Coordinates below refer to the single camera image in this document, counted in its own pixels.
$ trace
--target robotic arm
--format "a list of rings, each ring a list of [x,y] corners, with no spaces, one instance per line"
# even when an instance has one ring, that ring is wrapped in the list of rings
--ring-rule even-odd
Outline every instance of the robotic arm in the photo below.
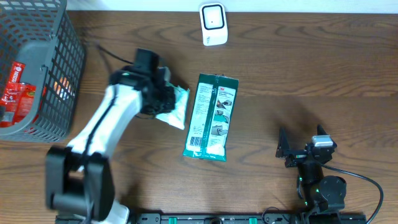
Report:
[[[134,65],[114,72],[105,96],[84,130],[66,148],[53,146],[46,157],[46,204],[103,224],[125,224],[129,209],[114,200],[109,159],[130,120],[138,113],[169,113],[175,107],[170,70],[159,56],[138,49]],[[82,171],[84,177],[70,177]]]

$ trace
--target green connector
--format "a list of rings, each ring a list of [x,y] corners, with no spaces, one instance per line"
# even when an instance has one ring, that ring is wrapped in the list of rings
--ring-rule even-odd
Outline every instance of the green connector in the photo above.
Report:
[[[169,224],[177,224],[177,218],[169,218]]]
[[[249,224],[257,224],[257,218],[249,218]]]

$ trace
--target basket hole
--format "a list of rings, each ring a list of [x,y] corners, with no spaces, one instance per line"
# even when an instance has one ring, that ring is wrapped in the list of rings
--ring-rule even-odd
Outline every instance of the basket hole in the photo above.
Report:
[[[32,3],[30,3],[30,2],[23,2],[23,5],[24,6],[33,6]]]
[[[39,2],[35,2],[35,6],[37,6],[37,7],[44,7],[44,4],[43,4],[43,3],[39,3]]]

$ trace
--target white plastic packet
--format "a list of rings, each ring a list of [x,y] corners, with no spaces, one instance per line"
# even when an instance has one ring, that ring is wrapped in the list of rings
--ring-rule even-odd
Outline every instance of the white plastic packet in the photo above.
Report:
[[[168,123],[171,126],[184,130],[185,114],[187,112],[187,104],[190,90],[184,90],[179,86],[175,87],[169,82],[167,83],[167,86],[172,86],[174,88],[175,109],[172,110],[170,113],[158,114],[156,115],[156,118]]]

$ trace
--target wood grain surface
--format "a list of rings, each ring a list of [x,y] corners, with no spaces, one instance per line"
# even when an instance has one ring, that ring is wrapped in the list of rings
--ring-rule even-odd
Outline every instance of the wood grain surface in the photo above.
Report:
[[[384,189],[374,223],[396,223],[398,211],[398,16],[229,13],[228,43],[202,44],[198,13],[69,12],[79,35],[134,60],[138,47],[164,57],[173,82],[191,89],[199,73],[239,79],[227,162],[182,156],[187,129],[134,119],[113,157],[117,198],[131,207],[184,212],[262,212],[304,206],[296,169],[275,158],[279,127],[303,147],[324,125],[338,148],[331,166],[368,176]],[[109,58],[113,69],[123,63]],[[109,73],[88,49],[72,133],[104,95]],[[53,223],[44,205],[44,157],[51,144],[1,142],[0,223]],[[325,175],[339,175],[325,170]],[[347,212],[370,217],[379,200],[372,184],[347,181]]]

